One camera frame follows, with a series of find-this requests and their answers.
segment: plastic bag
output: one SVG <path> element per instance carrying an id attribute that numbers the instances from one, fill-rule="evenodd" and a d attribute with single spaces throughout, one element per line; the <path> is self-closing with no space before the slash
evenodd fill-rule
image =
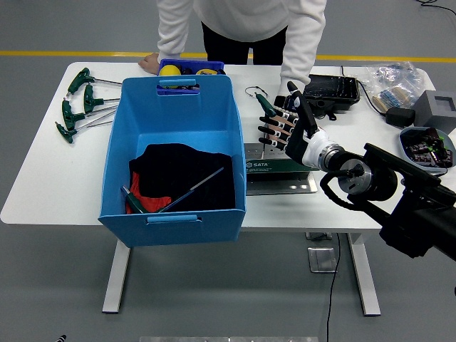
<path id="1" fill-rule="evenodd" d="M 411 62 L 366 66 L 363 80 L 374 105 L 383 111 L 392 107 L 411 108 L 425 90 L 424 78 Z"/>

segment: metal plate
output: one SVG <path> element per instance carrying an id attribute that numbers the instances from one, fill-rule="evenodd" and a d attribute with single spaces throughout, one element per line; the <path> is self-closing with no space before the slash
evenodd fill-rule
<path id="1" fill-rule="evenodd" d="M 247 160 L 289 160 L 285 152 L 271 147 L 264 148 L 264 145 L 261 143 L 244 144 L 244 150 Z M 268 174 L 276 175 L 276 177 L 271 177 L 270 180 L 258 180 L 258 175 L 247 175 L 247 196 L 308 194 L 317 192 L 318 188 L 312 171 L 299 170 L 302 165 L 299 166 L 299 164 L 296 164 L 296 166 L 297 169 L 295 172 Z"/>
<path id="2" fill-rule="evenodd" d="M 312 273 L 334 273 L 336 271 L 334 248 L 309 247 L 307 252 Z"/>

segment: bin handle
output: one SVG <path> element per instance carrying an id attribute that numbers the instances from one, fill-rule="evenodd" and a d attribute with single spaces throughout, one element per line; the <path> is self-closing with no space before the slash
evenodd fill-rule
<path id="1" fill-rule="evenodd" d="M 147 224 L 166 223 L 166 222 L 193 222 L 197 221 L 197 215 L 165 215 L 165 216 L 149 216 L 146 219 Z"/>
<path id="2" fill-rule="evenodd" d="M 197 84 L 197 80 L 194 78 L 168 79 L 160 80 L 158 84 L 163 88 L 170 86 L 195 86 Z"/>

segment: robotic arm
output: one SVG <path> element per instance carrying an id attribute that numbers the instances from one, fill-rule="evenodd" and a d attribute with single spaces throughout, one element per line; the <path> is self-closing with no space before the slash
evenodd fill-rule
<path id="1" fill-rule="evenodd" d="M 439 178 L 374 145 L 365 144 L 364 156 L 345 151 L 317 126 L 306 99 L 292 82 L 288 89 L 299 119 L 288 119 L 296 124 L 281 130 L 280 139 L 270 135 L 260 138 L 260 142 L 284 150 L 299 164 L 326 172 L 320 183 L 325 194 L 336 204 L 365 212 L 378 222 L 382 227 L 380 236 L 388 245 L 409 257 L 424 256 L 430 247 L 436 247 L 456 261 L 456 194 L 442 186 Z M 270 132 L 271 127 L 278 126 L 271 119 L 273 111 L 265 112 L 269 117 L 262 121 L 271 125 L 260 130 Z M 398 185 L 395 172 L 403 176 L 405 190 L 388 214 L 371 201 L 386 201 L 393 196 Z M 335 177 L 349 202 L 337 197 L 329 187 Z"/>

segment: table leg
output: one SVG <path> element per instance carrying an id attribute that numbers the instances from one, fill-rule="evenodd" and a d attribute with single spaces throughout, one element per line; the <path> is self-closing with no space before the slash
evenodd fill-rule
<path id="1" fill-rule="evenodd" d="M 373 284 L 366 248 L 364 246 L 364 238 L 365 235 L 363 234 L 348 234 L 364 316 L 379 316 L 380 307 Z"/>
<path id="2" fill-rule="evenodd" d="M 108 288 L 106 289 L 105 303 L 103 304 L 103 313 L 105 314 L 117 314 L 119 312 L 123 282 L 125 280 L 129 256 L 130 248 L 126 247 L 118 240 L 117 245 L 115 246 Z"/>

